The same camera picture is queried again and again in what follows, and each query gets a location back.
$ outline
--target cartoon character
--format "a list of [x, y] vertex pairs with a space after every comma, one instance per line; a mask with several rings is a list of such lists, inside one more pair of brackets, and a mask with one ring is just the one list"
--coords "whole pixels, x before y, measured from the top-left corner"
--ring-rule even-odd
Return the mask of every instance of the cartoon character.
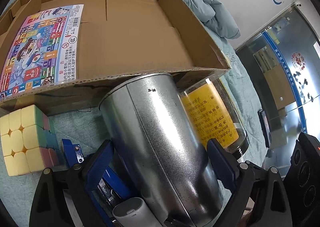
[[39, 60], [39, 58], [35, 62], [33, 62], [32, 60], [35, 58], [39, 50], [40, 50], [39, 48], [33, 47], [33, 49], [30, 52], [24, 55], [23, 61], [21, 64], [22, 69], [26, 69], [30, 64], [31, 64], [31, 68], [33, 68], [36, 65], [36, 62]]
[[69, 9], [58, 7], [55, 11], [52, 12], [52, 15], [64, 15], [68, 12], [69, 12]]
[[46, 18], [46, 16], [50, 15], [51, 10], [46, 10], [42, 13], [42, 15], [40, 16], [40, 19]]
[[11, 89], [17, 85], [21, 85], [23, 83], [23, 79], [21, 78], [21, 74], [23, 72], [23, 70], [19, 70], [19, 67], [17, 67], [17, 69], [14, 69], [13, 73], [11, 74], [11, 80], [13, 80], [13, 82], [10, 82], [8, 89]]
[[28, 39], [28, 41], [26, 42], [26, 44], [24, 45], [23, 48], [20, 49], [20, 51], [17, 54], [17, 61], [20, 62], [21, 58], [23, 56], [25, 56], [26, 54], [28, 54], [28, 52], [30, 52], [33, 47], [36, 44], [36, 40], [32, 39], [31, 37]]

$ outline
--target galvanized steel can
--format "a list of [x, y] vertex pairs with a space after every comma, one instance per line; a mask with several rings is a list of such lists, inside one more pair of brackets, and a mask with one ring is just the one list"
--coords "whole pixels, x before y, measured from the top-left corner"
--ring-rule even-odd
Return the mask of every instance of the galvanized steel can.
[[169, 73], [126, 81], [99, 109], [131, 179], [163, 226], [167, 217], [192, 227], [216, 217], [223, 196]]

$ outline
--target barcode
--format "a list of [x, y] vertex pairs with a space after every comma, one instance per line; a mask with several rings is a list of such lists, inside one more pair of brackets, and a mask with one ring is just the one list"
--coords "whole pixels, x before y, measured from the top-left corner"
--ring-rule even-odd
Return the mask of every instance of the barcode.
[[73, 20], [72, 27], [78, 26], [78, 22], [79, 22], [79, 17], [75, 17]]

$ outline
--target yellow cube face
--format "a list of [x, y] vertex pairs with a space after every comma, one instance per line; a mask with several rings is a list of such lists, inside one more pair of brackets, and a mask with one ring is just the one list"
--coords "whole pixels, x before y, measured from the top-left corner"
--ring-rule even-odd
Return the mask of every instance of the yellow cube face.
[[30, 174], [30, 169], [26, 154], [23, 152], [15, 153], [14, 162], [18, 175]]
[[31, 105], [21, 109], [21, 126], [23, 128], [38, 125], [43, 128], [43, 112], [36, 106]]
[[26, 157], [31, 172], [37, 172], [45, 169], [40, 148], [27, 150]]
[[21, 109], [9, 113], [9, 127], [11, 131], [21, 129]]
[[36, 124], [36, 106], [31, 105], [21, 109], [21, 125], [23, 128]]
[[4, 157], [12, 155], [11, 139], [9, 135], [1, 136], [1, 146]]
[[14, 153], [25, 151], [21, 130], [15, 130], [10, 135], [11, 147]]
[[7, 172], [9, 176], [18, 175], [17, 167], [14, 161], [13, 156], [4, 157], [5, 167], [7, 168]]
[[44, 130], [38, 125], [26, 127], [22, 131], [23, 144], [26, 149], [31, 150], [38, 147], [46, 148], [47, 140], [44, 135]]
[[0, 135], [7, 135], [9, 134], [9, 131], [9, 114], [7, 114], [0, 118]]
[[35, 105], [0, 117], [1, 146], [8, 175], [30, 174], [59, 165], [54, 150], [59, 147], [52, 132], [52, 121]]

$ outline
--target glass door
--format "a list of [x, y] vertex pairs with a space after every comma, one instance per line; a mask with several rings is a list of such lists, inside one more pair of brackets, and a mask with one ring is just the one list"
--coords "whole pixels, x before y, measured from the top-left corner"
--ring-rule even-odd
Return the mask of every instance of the glass door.
[[237, 50], [265, 110], [271, 135], [266, 168], [284, 177], [300, 132], [320, 140], [320, 46], [295, 7]]

